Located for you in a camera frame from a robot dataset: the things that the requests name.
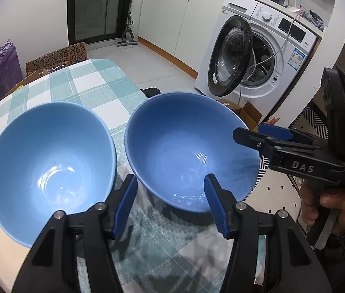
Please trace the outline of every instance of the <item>washing machine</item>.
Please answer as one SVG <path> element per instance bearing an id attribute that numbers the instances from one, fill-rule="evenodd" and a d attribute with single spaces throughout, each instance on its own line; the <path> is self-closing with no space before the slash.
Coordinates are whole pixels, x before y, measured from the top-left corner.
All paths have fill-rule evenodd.
<path id="1" fill-rule="evenodd" d="M 316 43 L 317 35 L 297 21 L 285 43 L 292 21 L 255 0 L 225 0 L 195 87 L 241 106 L 249 101 L 262 121 L 293 84 Z"/>

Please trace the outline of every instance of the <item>sliding glass door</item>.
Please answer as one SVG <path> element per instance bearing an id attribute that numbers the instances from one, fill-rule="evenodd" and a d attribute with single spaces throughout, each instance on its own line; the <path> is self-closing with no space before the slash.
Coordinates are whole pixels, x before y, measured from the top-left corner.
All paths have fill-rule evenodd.
<path id="1" fill-rule="evenodd" d="M 121 37 L 130 0 L 68 0 L 69 44 Z"/>

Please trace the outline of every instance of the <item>screw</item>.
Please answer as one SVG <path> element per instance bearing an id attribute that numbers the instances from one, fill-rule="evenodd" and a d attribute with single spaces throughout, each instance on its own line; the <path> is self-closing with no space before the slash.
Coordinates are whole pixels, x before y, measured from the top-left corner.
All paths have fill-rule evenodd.
<path id="1" fill-rule="evenodd" d="M 278 215 L 281 217 L 281 218 L 286 218 L 289 216 L 289 214 L 287 213 L 286 210 L 283 210 L 281 209 L 280 211 L 278 211 Z"/>
<path id="2" fill-rule="evenodd" d="M 95 205 L 95 209 L 96 209 L 96 210 L 104 210 L 105 208 L 106 208 L 106 204 L 103 203 L 103 202 L 97 203 L 97 204 Z"/>
<path id="3" fill-rule="evenodd" d="M 64 216 L 64 211 L 62 210 L 58 210 L 53 214 L 53 217 L 55 217 L 56 219 L 61 219 Z"/>
<path id="4" fill-rule="evenodd" d="M 245 203 L 243 203 L 242 201 L 236 203 L 236 209 L 239 209 L 239 210 L 244 210 L 247 208 L 247 205 Z"/>

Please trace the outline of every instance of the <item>table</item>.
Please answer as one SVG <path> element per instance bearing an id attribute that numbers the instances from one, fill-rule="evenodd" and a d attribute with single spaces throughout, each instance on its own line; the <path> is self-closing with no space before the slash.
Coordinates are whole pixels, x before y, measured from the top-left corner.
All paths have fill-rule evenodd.
<path id="1" fill-rule="evenodd" d="M 112 61 L 87 60 L 41 77 L 1 100 L 0 133 L 22 112 L 44 102 L 86 106 L 111 132 L 117 151 L 115 188 L 119 188 L 132 173 L 124 149 L 126 123 L 145 100 L 146 96 Z M 22 134 L 14 144 L 22 144 Z M 264 243 L 261 236 L 259 261 L 263 261 Z M 111 241 L 110 248 L 126 293 L 213 293 L 220 290 L 232 241 L 217 232 L 210 214 L 169 207 L 139 183 L 125 233 Z M 81 252 L 77 261 L 82 292 L 90 292 Z"/>

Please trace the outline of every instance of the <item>blue gripper pad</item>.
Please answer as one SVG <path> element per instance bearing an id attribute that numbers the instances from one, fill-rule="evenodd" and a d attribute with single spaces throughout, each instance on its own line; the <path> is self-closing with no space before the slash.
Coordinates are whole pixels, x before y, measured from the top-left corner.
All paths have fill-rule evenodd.
<path id="1" fill-rule="evenodd" d="M 218 183 L 216 176 L 214 174 L 208 174 L 205 176 L 204 180 L 204 190 L 206 199 L 209 203 L 210 210 L 212 212 L 213 219 L 216 223 L 218 232 L 222 233 L 224 238 L 228 238 L 230 229 L 227 220 L 227 209 L 224 207 L 222 197 L 224 191 L 220 184 Z"/>
<path id="2" fill-rule="evenodd" d="M 117 209 L 114 212 L 114 226 L 111 233 L 114 238 L 124 232 L 126 222 L 128 221 L 130 210 L 137 195 L 137 179 L 135 176 L 130 180 L 126 191 L 124 192 Z"/>
<path id="3" fill-rule="evenodd" d="M 288 141 L 293 139 L 293 134 L 288 129 L 276 125 L 262 123 L 258 127 L 258 132 L 279 140 Z"/>

